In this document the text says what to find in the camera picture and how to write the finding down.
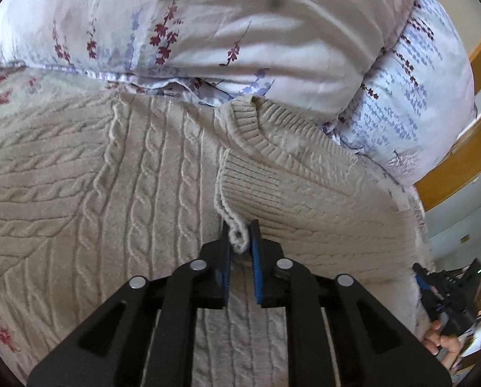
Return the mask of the person's right hand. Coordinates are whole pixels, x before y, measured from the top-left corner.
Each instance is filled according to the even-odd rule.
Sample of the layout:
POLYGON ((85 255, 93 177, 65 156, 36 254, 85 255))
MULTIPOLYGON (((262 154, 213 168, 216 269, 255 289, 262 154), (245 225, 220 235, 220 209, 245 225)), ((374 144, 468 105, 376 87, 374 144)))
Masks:
POLYGON ((456 336, 442 335, 441 327, 440 321, 430 323, 421 343, 432 355, 438 355, 441 350, 445 350, 445 355, 440 363, 449 371, 460 355, 461 344, 456 336))

